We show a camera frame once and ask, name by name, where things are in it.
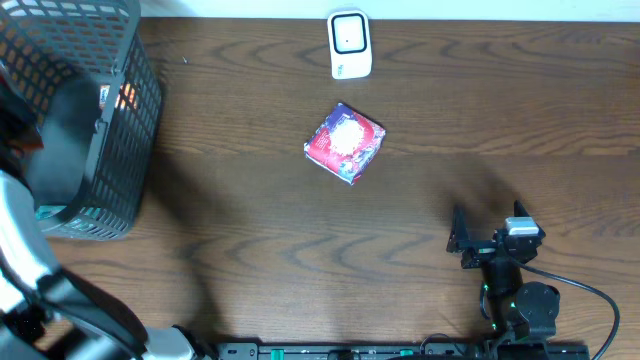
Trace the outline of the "red purple snack package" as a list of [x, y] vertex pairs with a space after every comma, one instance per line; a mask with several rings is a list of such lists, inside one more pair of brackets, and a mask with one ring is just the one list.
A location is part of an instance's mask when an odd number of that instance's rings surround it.
[[378, 153], [385, 137], [384, 127], [338, 103], [303, 149], [306, 158], [354, 185]]

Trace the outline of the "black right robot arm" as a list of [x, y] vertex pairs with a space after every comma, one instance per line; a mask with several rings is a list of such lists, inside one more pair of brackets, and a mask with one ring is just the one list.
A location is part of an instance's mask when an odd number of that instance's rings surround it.
[[464, 211], [455, 207], [446, 251], [461, 256], [461, 267], [480, 269], [485, 317], [512, 341], [545, 341], [556, 335], [560, 294], [541, 282], [524, 282], [521, 270], [537, 255], [546, 233], [516, 201], [514, 215], [489, 240], [473, 240]]

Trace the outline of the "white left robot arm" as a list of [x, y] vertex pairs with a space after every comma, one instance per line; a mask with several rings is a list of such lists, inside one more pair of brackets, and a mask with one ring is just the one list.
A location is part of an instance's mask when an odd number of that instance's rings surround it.
[[119, 300], [60, 265], [22, 170], [42, 148], [36, 119], [1, 75], [1, 356], [4, 359], [216, 359], [190, 331], [146, 328]]

